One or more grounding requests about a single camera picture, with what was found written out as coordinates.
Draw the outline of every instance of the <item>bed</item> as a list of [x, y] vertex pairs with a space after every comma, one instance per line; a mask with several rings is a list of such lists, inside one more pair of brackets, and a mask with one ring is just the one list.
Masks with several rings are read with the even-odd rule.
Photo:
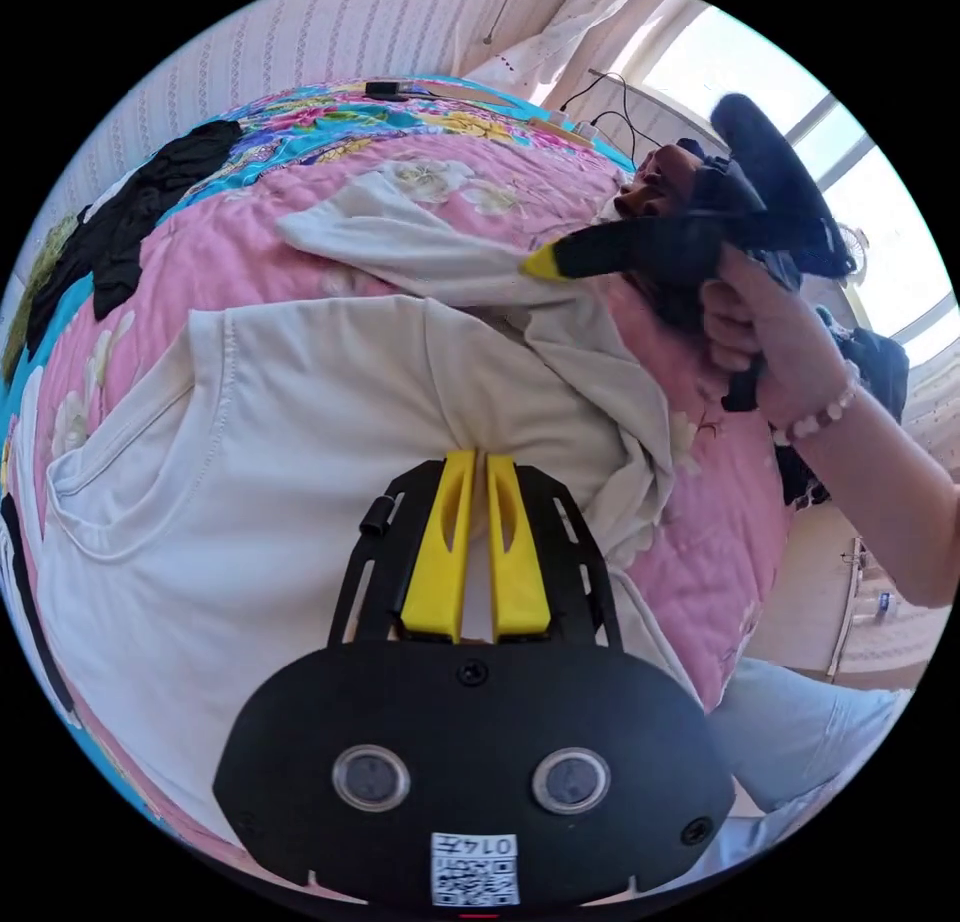
[[[32, 361], [21, 356], [0, 397], [5, 495], [34, 499], [42, 526], [47, 466], [83, 444], [170, 345], [189, 310], [390, 294], [382, 280], [335, 263], [318, 271], [316, 259], [278, 244], [272, 231], [277, 217], [351, 179], [387, 173], [461, 232], [532, 251], [590, 223], [629, 178], [629, 160], [545, 129], [538, 121], [545, 113], [532, 105], [475, 101], [490, 90], [461, 80], [415, 81], [422, 97], [405, 102], [368, 98], [362, 80], [348, 80], [301, 86], [222, 116], [243, 135], [226, 163], [145, 239], [135, 293], [98, 322], [91, 283], [81, 279], [61, 299], [46, 348]], [[431, 83], [468, 86], [476, 96], [430, 96]], [[312, 167], [312, 177], [288, 191], [285, 173], [296, 167]], [[709, 711], [757, 624], [786, 543], [791, 513], [770, 432], [757, 413], [728, 414], [704, 402], [697, 350], [668, 331], [636, 291], [615, 277], [595, 284], [670, 410], [674, 489], [649, 546], [624, 571]], [[18, 467], [10, 464], [9, 440], [23, 415], [27, 377], [40, 362], [34, 460], [19, 473], [33, 489], [23, 492], [11, 484]], [[101, 771], [155, 823], [226, 864], [278, 881], [179, 812], [88, 707], [79, 704], [68, 721]]]

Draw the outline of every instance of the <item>yellow tip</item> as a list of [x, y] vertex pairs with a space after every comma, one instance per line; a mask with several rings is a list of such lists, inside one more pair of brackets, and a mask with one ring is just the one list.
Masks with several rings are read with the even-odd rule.
[[527, 275], [532, 275], [535, 279], [546, 279], [548, 282], [566, 281], [557, 268], [552, 245], [545, 245], [532, 255], [528, 255], [520, 263], [520, 270]]

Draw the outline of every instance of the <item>qr code sticker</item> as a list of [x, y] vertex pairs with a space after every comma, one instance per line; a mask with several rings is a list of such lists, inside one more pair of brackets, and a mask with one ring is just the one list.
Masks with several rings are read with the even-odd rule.
[[431, 856], [434, 905], [469, 908], [520, 904], [515, 835], [435, 832]]

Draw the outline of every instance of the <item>human arm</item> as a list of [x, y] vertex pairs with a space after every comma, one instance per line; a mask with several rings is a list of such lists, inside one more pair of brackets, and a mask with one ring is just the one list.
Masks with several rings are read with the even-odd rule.
[[[760, 411], [777, 428], [824, 410], [849, 378], [813, 309], [726, 247], [702, 294], [713, 365], [725, 376], [763, 352]], [[960, 489], [866, 391], [843, 417], [794, 443], [912, 604], [949, 605], [960, 581]]]

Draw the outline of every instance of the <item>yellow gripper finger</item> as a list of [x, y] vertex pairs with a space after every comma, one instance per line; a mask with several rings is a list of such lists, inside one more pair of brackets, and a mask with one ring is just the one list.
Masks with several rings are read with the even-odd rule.
[[487, 457], [493, 637], [537, 636], [550, 626], [550, 606], [513, 459]]
[[552, 245], [545, 245], [536, 252], [528, 255], [520, 263], [520, 271], [535, 279], [544, 279], [547, 282], [566, 282], [567, 280], [557, 268], [557, 259]]
[[476, 453], [450, 452], [400, 613], [407, 632], [460, 641]]

